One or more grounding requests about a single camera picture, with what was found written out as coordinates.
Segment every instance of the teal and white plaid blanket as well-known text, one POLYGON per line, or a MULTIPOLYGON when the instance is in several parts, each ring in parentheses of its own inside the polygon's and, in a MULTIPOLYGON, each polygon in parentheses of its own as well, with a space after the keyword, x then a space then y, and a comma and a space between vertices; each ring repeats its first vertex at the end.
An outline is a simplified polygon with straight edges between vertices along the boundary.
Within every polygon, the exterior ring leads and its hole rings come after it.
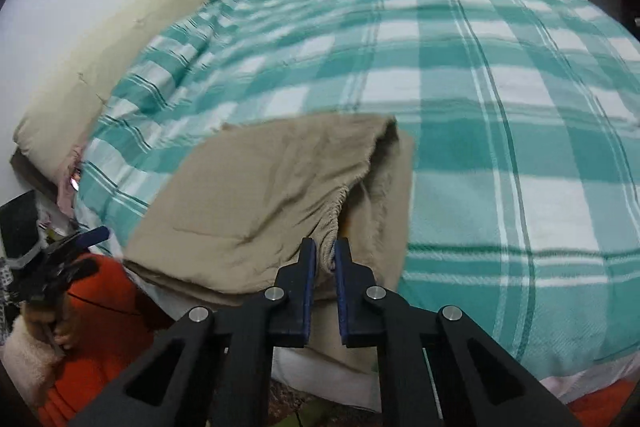
POLYGON ((638 43, 585 0, 210 0, 113 91, 78 217, 124 248, 223 123, 391 113, 415 139, 399 292, 570 375, 640 341, 639 80, 638 43))

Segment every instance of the robotic claw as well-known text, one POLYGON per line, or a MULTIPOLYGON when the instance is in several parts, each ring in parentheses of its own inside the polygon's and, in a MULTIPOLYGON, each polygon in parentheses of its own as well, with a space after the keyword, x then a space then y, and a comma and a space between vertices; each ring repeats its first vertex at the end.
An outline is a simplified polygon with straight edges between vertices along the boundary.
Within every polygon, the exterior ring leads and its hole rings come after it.
MULTIPOLYGON (((334 250, 342 343, 378 348, 386 426, 580 425, 459 308, 411 307, 352 261, 347 240, 334 250)), ((273 347, 307 343, 315 270, 305 238, 272 287, 239 308, 191 309, 69 425, 264 425, 273 347)))
MULTIPOLYGON (((90 277, 98 271, 92 259, 81 259, 80 255, 89 247, 109 238, 107 227, 98 227, 88 232, 76 232, 40 250, 22 269, 16 270, 15 278, 8 285, 10 302, 44 305, 58 309, 65 292, 75 282, 90 277)), ((52 330, 44 327, 49 344, 58 356, 64 351, 55 343, 52 330)))

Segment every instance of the pillow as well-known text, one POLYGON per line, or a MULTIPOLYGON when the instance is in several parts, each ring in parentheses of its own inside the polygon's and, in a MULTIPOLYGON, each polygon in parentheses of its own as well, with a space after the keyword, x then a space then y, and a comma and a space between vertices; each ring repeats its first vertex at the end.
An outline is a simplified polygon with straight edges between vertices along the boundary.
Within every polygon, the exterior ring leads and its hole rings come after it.
POLYGON ((14 132, 20 151, 49 180, 90 133, 111 90, 145 45, 207 0, 135 0, 95 27, 40 87, 14 132))

